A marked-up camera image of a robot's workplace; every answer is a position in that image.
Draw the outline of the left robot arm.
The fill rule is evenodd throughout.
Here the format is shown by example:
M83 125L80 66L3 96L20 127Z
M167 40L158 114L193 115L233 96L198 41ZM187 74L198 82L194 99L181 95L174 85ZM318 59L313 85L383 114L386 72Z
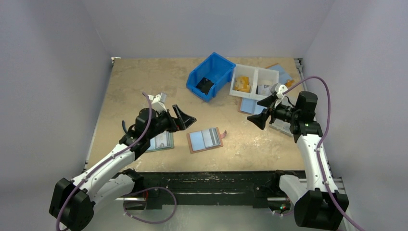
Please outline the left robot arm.
M101 161L79 176L60 179L54 188L49 213L57 219L56 230L81 231L91 221L94 213L106 202L130 195L147 198L150 188L144 177L125 166L137 160L151 146L151 139L164 132L186 130L196 118L187 115L175 104L176 117L169 110L158 111L152 107L140 110L115 148Z

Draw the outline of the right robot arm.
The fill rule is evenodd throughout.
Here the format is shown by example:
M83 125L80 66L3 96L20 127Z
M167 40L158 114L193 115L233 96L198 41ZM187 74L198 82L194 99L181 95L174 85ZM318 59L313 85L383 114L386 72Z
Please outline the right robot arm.
M248 116L260 129L281 120L290 124L294 142L302 154L306 173L306 186L294 175L282 175L270 183L271 192L284 193L294 205L293 213L299 227L335 231L339 228L349 205L345 193L340 193L327 163L322 144L323 132L315 120L318 103L316 94L302 91L293 107L282 105L276 93L260 100L261 113Z

